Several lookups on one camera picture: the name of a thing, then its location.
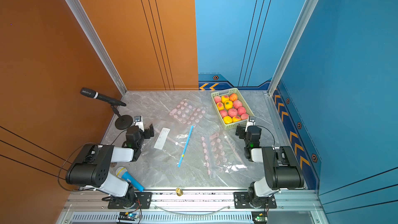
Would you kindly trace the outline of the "clear blue-zipper zip bag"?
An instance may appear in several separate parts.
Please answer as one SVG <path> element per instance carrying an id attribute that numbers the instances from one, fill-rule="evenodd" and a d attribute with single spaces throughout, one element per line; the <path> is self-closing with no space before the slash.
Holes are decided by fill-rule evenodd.
<path id="1" fill-rule="evenodd" d="M 152 147 L 155 151 L 162 151 L 172 157 L 176 161 L 176 167 L 180 168 L 195 127 L 195 124 L 187 125 L 169 121 L 154 123 Z"/>

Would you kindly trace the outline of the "pink red peach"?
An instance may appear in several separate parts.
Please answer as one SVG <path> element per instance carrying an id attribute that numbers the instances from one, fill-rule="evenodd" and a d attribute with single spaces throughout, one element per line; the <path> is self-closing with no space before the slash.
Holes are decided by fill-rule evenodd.
<path id="1" fill-rule="evenodd" d="M 227 110 L 220 110 L 219 114 L 220 114 L 221 118 L 224 118 L 229 115 Z"/>

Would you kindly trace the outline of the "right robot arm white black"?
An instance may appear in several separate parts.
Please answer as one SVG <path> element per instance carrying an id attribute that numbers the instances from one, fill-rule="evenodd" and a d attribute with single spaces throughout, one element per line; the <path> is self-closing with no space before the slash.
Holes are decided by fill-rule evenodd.
<path id="1" fill-rule="evenodd" d="M 260 146 L 262 127 L 237 126 L 235 135 L 244 140 L 244 153 L 250 162 L 263 164 L 264 176 L 250 184 L 245 201 L 253 208 L 276 208 L 274 194 L 282 189 L 303 188 L 305 178 L 289 146 Z"/>

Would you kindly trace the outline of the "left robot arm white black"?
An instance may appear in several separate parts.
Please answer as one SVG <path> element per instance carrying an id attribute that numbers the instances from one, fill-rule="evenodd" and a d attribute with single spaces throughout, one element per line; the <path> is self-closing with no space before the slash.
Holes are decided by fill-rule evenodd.
<path id="1" fill-rule="evenodd" d="M 109 209 L 148 209 L 152 193 L 128 172 L 120 167 L 115 173 L 110 172 L 112 163 L 136 162 L 140 157 L 143 142 L 154 137 L 154 127 L 147 129 L 138 125 L 126 130 L 126 141 L 121 147 L 115 145 L 85 144 L 69 169 L 65 181 L 69 185 L 89 186 L 107 194 L 102 200 L 108 202 Z"/>

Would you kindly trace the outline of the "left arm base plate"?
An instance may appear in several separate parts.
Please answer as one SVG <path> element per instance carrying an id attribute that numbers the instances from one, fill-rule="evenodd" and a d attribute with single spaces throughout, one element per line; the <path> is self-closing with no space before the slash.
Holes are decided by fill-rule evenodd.
<path id="1" fill-rule="evenodd" d="M 152 201 L 151 192 L 135 192 L 122 198 L 111 197 L 108 209 L 150 209 Z"/>

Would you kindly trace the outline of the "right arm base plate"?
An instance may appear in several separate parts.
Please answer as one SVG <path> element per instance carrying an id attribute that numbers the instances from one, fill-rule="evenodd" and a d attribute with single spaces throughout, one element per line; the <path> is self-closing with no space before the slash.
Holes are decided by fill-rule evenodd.
<path id="1" fill-rule="evenodd" d="M 276 209 L 277 204 L 275 196 L 257 197 L 250 196 L 248 192 L 234 192 L 234 205 L 237 209 L 258 208 L 258 209 Z"/>

